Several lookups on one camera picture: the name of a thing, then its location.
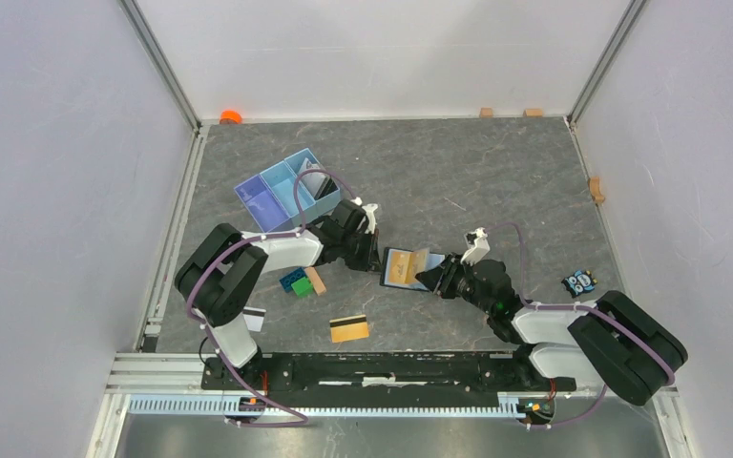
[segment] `gray table surface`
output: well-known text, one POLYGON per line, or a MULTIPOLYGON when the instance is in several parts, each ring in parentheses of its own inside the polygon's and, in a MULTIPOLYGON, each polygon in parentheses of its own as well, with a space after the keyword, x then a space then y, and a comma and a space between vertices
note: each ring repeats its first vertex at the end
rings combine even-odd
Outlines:
MULTIPOLYGON (((611 248, 591 201, 582 165, 560 118, 431 119, 213 126, 200 164, 180 266, 212 228, 230 222, 257 232, 234 187, 310 148, 365 202, 382 206, 380 245, 462 252, 462 235, 511 220, 527 240, 528 297, 568 302, 560 281, 577 269, 599 279, 598 297, 620 288, 611 248)), ((488 255, 503 260, 520 287, 512 229, 493 233, 488 255)), ((263 351, 491 350, 482 312, 461 300, 383 287, 377 274, 342 261, 318 268, 323 296, 285 294, 274 272, 260 278, 248 305, 267 310, 254 339, 263 351), (329 320, 364 313, 367 339, 332 343, 329 320)), ((194 352, 204 334, 173 290, 157 351, 194 352)))
MULTIPOLYGON (((591 401, 557 400, 558 419, 591 401)), ((117 457, 515 457, 661 458, 667 451, 650 406, 606 399, 590 417, 550 431, 515 420, 311 418, 302 428, 237 429, 218 417, 130 415, 117 457)))

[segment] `white wall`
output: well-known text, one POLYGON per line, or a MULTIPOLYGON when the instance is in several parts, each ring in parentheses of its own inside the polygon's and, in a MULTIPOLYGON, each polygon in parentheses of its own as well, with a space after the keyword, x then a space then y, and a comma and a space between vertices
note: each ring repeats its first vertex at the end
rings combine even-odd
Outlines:
POLYGON ((733 456, 733 1, 652 1, 579 122, 624 277, 686 344, 702 456, 733 456))
POLYGON ((189 135, 116 1, 0 0, 0 456, 85 453, 189 135))
POLYGON ((198 115, 565 115, 627 0, 138 0, 198 115))

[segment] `blue storage box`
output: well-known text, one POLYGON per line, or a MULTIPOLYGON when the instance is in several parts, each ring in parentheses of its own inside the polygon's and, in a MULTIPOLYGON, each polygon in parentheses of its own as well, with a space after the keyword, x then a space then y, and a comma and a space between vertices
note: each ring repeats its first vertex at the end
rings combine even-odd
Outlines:
MULTIPOLYGON (((312 164, 320 164, 319 159, 305 148, 235 186, 235 193, 263 232, 288 231, 302 224, 302 216, 293 198, 293 183, 305 159, 312 164)), ((338 186, 316 200, 300 182, 298 194, 307 222, 331 212, 341 201, 338 186)))

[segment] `black stripe on card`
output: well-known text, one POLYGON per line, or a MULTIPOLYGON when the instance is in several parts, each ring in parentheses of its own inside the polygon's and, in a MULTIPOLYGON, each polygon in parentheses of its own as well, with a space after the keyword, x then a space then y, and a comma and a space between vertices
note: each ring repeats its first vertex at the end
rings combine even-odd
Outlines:
POLYGON ((367 315, 361 315, 360 317, 343 318, 330 322, 330 327, 347 326, 348 324, 366 323, 367 315))
POLYGON ((265 317, 265 310, 251 310, 248 308, 244 308, 242 310, 243 315, 249 315, 252 317, 265 317))

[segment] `green block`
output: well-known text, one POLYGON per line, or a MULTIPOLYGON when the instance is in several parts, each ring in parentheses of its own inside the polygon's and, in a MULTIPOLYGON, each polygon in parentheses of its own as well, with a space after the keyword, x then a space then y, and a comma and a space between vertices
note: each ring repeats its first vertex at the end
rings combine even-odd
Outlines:
POLYGON ((293 291, 300 298, 303 298, 313 292, 313 284, 307 277, 302 277, 301 279, 291 283, 291 288, 293 288, 293 291))

